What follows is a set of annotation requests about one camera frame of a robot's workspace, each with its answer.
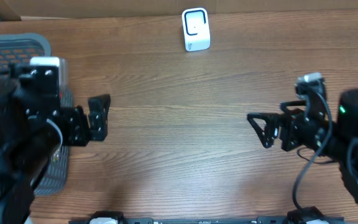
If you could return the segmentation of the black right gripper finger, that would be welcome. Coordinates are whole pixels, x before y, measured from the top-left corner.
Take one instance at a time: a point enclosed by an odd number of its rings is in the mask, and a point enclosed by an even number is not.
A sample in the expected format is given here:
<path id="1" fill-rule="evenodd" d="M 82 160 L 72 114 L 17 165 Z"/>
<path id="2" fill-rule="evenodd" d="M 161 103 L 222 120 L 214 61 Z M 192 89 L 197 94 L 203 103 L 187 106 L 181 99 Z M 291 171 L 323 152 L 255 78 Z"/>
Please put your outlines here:
<path id="1" fill-rule="evenodd" d="M 261 128 L 255 120 L 261 119 L 265 126 Z M 247 120 L 258 135 L 264 148 L 273 146 L 274 140 L 278 137 L 278 130 L 282 115 L 278 113 L 249 113 Z"/>
<path id="2" fill-rule="evenodd" d="M 300 106 L 305 106 L 305 100 L 298 101 L 287 101 L 280 103 L 280 109 L 287 115 L 292 116 L 296 114 L 303 113 L 303 110 L 300 109 Z"/>

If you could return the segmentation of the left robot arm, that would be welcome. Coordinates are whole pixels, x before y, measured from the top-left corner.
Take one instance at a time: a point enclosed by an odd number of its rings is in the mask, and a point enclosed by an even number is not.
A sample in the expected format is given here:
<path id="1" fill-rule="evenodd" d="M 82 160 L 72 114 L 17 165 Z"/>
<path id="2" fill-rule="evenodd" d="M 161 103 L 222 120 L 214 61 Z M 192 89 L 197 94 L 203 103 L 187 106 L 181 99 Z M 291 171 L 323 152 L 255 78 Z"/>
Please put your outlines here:
<path id="1" fill-rule="evenodd" d="M 0 80 L 0 223 L 24 223 L 53 154 L 107 136 L 109 94 L 82 107 L 62 107 L 58 87 Z"/>

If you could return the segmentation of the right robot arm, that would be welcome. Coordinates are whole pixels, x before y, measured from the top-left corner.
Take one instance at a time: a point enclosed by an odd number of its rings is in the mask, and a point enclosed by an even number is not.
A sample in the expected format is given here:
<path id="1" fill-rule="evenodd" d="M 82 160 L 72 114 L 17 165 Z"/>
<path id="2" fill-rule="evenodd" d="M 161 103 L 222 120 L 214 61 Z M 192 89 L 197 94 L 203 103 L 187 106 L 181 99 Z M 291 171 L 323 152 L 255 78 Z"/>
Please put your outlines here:
<path id="1" fill-rule="evenodd" d="M 323 90 L 297 88 L 296 93 L 300 100 L 281 103 L 282 113 L 249 113 L 248 122 L 265 148 L 279 138 L 284 151 L 300 146 L 314 151 L 295 181 L 294 195 L 306 171 L 323 156 L 339 164 L 344 186 L 358 204 L 358 89 L 341 94 L 336 121 Z"/>

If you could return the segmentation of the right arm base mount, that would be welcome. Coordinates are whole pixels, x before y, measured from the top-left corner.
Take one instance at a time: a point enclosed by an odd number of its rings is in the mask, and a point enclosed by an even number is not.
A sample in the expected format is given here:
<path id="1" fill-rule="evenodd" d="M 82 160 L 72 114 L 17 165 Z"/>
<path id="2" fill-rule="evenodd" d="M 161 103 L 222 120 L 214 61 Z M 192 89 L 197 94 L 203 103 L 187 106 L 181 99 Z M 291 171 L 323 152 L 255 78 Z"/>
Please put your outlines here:
<path id="1" fill-rule="evenodd" d="M 288 224 L 302 224 L 315 220 L 325 221 L 324 215 L 316 207 L 305 207 L 287 213 Z"/>

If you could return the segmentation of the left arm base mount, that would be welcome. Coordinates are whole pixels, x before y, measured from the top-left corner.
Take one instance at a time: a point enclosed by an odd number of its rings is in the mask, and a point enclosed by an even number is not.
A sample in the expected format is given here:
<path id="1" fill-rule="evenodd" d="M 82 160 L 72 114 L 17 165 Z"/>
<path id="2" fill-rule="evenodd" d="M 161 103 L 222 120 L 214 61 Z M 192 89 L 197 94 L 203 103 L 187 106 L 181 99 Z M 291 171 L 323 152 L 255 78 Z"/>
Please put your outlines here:
<path id="1" fill-rule="evenodd" d="M 127 224 L 122 212 L 97 211 L 88 221 L 88 224 Z"/>

